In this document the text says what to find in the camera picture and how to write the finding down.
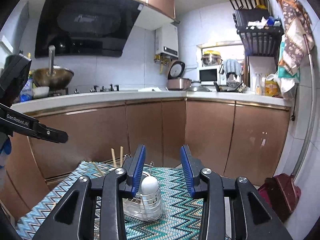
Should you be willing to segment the blue white gloved hand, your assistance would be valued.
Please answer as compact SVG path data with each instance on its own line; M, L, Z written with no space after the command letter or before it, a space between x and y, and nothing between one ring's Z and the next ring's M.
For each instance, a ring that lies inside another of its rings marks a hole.
M9 155L12 151L12 145L10 138L6 135L1 133L1 155L0 155L0 166L1 168L5 168L7 164Z

